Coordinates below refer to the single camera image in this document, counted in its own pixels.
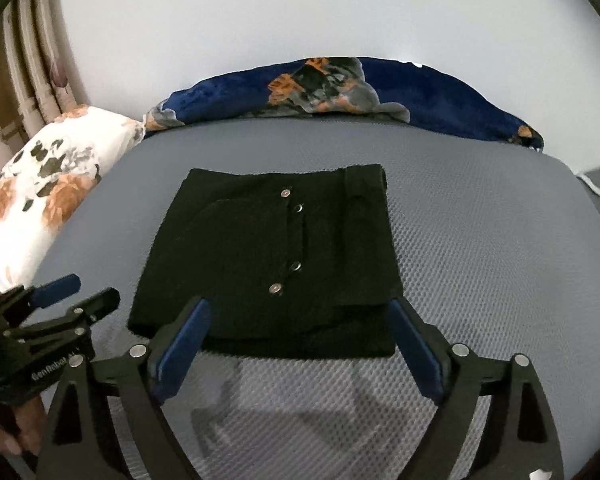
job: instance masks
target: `blue gripper pad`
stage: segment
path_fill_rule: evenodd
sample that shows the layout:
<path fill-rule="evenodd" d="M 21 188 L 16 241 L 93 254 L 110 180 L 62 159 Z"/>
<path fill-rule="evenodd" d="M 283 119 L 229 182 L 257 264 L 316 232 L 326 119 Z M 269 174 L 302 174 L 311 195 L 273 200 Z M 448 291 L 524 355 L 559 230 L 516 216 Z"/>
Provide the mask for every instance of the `blue gripper pad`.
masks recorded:
<path fill-rule="evenodd" d="M 420 319 L 404 298 L 389 302 L 386 315 L 391 335 L 420 393 L 439 404 L 448 393 L 448 343 L 435 327 Z"/>
<path fill-rule="evenodd" d="M 31 293 L 29 304 L 35 308 L 46 308 L 78 292 L 80 285 L 78 276 L 68 274 L 36 288 Z"/>
<path fill-rule="evenodd" d="M 211 304 L 195 297 L 151 340 L 147 373 L 151 394 L 159 403 L 178 393 L 210 326 Z"/>

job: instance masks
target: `white wall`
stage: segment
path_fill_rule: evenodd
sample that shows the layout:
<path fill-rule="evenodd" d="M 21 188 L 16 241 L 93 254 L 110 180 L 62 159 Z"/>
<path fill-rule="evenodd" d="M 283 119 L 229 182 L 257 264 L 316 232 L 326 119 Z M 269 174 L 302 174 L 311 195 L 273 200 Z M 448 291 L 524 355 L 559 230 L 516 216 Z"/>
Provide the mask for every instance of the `white wall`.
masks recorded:
<path fill-rule="evenodd" d="M 586 0 L 56 0 L 78 97 L 134 118 L 209 76 L 308 56 L 452 74 L 600 166 L 600 19 Z"/>

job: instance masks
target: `white floral fabric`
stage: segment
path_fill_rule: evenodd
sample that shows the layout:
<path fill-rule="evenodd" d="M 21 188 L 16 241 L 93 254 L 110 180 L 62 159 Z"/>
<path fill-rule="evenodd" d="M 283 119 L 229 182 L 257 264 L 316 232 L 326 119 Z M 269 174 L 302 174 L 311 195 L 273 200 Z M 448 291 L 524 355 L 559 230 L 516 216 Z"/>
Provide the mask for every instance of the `white floral fabric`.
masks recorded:
<path fill-rule="evenodd" d="M 0 291 L 29 285 L 86 195 L 144 137 L 139 121 L 80 105 L 40 130 L 0 173 Z"/>

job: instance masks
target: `folded black garment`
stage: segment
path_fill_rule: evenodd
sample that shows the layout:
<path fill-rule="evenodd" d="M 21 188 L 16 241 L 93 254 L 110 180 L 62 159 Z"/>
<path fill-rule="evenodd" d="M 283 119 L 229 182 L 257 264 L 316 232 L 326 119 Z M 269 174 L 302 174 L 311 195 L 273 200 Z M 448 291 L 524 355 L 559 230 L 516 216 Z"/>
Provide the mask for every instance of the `folded black garment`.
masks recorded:
<path fill-rule="evenodd" d="M 269 358 L 391 355 L 402 296 L 380 165 L 305 174 L 191 170 L 158 230 L 129 329 L 152 337 L 193 296 L 203 349 Z"/>

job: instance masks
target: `gray mesh fabric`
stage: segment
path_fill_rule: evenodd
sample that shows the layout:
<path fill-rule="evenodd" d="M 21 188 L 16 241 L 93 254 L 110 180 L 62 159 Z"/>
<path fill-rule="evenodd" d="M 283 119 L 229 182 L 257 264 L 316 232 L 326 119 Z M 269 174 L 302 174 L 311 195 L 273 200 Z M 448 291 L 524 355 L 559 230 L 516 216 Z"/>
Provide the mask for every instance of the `gray mesh fabric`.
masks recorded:
<path fill-rule="evenodd" d="M 125 327 L 136 283 L 190 168 L 264 173 L 373 162 L 386 170 L 408 300 L 449 341 L 487 357 L 532 358 L 570 478 L 600 446 L 600 217 L 577 179 L 548 156 L 369 121 L 182 128 L 122 158 L 59 234 L 36 282 L 75 272 L 83 285 L 72 302 L 115 286 L 121 307 L 94 327 L 93 339 L 99 358 L 120 354 L 138 341 Z M 111 405 L 130 468 L 146 478 L 120 405 Z M 467 471 L 487 406 L 480 402 L 453 478 Z M 164 413 L 205 479 L 390 480 L 434 407 L 399 354 L 355 362 L 200 354 Z"/>

